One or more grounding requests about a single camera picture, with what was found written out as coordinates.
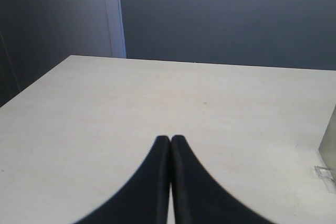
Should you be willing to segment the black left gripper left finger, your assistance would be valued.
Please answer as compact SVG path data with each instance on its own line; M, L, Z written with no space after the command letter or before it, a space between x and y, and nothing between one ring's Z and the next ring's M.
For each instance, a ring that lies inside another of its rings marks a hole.
M167 223L170 175L170 139L157 136L123 187L77 223Z

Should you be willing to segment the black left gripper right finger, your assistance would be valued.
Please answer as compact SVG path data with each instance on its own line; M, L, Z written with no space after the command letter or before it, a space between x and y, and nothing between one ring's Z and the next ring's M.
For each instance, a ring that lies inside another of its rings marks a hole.
M271 223L228 193L182 135L171 139L171 165L176 223Z

